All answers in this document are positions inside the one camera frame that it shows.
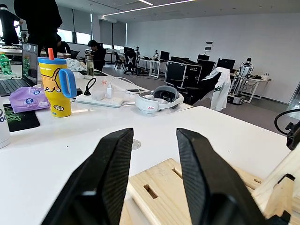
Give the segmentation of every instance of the white power strip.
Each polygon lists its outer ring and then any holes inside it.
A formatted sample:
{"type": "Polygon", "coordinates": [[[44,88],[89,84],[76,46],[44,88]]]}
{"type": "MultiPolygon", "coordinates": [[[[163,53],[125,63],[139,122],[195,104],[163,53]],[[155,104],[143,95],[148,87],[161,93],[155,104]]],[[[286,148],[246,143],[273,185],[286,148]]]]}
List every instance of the white power strip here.
{"type": "Polygon", "coordinates": [[[91,95],[86,96],[84,94],[77,96],[76,101],[79,103],[85,103],[85,104],[91,104],[91,105],[101,105],[101,106],[108,106],[108,107],[114,107],[114,108],[120,108],[123,103],[123,99],[120,97],[113,97],[111,99],[103,98],[101,101],[97,101],[97,100],[92,99],[91,95]]]}

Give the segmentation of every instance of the mouse pad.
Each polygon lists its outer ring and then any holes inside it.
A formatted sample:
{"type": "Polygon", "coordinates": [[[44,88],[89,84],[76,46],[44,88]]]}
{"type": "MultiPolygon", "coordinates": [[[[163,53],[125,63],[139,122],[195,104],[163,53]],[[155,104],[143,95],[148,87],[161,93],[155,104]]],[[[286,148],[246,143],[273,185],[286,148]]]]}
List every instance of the mouse pad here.
{"type": "Polygon", "coordinates": [[[34,111],[14,113],[10,104],[5,104],[4,110],[10,132],[37,128],[40,125],[34,111]]]}

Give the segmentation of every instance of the white vr headset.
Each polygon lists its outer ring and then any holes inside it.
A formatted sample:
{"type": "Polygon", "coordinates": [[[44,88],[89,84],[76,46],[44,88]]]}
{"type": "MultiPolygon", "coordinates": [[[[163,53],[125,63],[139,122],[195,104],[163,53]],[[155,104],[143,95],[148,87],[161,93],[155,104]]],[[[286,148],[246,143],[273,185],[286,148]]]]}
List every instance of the white vr headset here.
{"type": "Polygon", "coordinates": [[[174,87],[160,86],[135,97],[135,105],[145,113],[155,113],[162,109],[176,108],[183,103],[183,96],[174,87]]]}

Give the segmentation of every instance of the ceiling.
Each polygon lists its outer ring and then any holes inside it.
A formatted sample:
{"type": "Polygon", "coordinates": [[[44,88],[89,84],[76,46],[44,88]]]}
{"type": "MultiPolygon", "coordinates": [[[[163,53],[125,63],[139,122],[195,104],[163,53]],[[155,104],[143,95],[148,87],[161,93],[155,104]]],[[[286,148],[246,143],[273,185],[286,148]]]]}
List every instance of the ceiling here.
{"type": "MultiPolygon", "coordinates": [[[[155,6],[182,0],[147,1],[155,6]]],[[[61,6],[99,15],[149,7],[138,0],[56,0],[56,2],[61,6]]],[[[300,0],[196,0],[107,17],[129,23],[201,16],[296,12],[300,12],[300,0]]]]}

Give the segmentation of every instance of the yellow tumbler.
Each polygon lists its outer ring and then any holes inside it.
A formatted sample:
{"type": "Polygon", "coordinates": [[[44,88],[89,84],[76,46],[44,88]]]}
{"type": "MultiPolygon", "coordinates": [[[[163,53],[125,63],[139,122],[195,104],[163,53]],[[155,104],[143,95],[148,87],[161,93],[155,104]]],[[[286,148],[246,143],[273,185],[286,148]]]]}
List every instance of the yellow tumbler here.
{"type": "Polygon", "coordinates": [[[55,117],[71,115],[71,101],[76,97],[75,77],[64,59],[38,58],[46,97],[55,117]]]}

